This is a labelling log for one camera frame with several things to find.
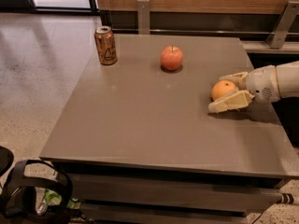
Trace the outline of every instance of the metal bracket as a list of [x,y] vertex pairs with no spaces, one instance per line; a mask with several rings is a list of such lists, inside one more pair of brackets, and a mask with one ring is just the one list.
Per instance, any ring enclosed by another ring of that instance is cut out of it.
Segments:
[[281,49],[287,34],[292,26],[294,19],[299,11],[299,2],[288,1],[283,13],[281,14],[274,31],[268,36],[266,42],[271,49]]
[[140,35],[150,34],[150,0],[137,0],[138,32]]

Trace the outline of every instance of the black frame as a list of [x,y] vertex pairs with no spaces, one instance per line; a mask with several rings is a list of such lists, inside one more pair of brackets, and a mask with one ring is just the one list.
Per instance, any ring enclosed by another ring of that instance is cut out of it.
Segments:
[[37,7],[34,0],[0,0],[0,12],[31,13],[76,13],[98,15],[96,0],[89,0],[90,8],[79,7]]

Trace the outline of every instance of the can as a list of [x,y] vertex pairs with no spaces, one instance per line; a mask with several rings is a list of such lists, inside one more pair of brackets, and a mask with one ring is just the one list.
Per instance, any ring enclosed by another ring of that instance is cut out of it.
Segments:
[[118,60],[118,57],[111,27],[97,27],[95,29],[94,38],[100,63],[103,65],[111,65],[115,63]]

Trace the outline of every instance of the can lid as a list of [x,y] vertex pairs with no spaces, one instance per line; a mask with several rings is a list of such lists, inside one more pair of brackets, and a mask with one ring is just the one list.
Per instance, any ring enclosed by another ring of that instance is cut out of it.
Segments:
[[95,30],[95,32],[98,34],[106,34],[110,31],[111,31],[111,27],[109,27],[109,26],[99,26]]

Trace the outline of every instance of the speckled floor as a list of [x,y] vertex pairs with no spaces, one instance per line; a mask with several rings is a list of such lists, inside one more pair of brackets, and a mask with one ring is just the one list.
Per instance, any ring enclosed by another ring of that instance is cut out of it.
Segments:
[[[99,24],[99,17],[0,14],[0,146],[15,161],[38,157],[92,55]],[[299,181],[283,191],[299,195]],[[299,206],[273,205],[255,223],[299,223]]]

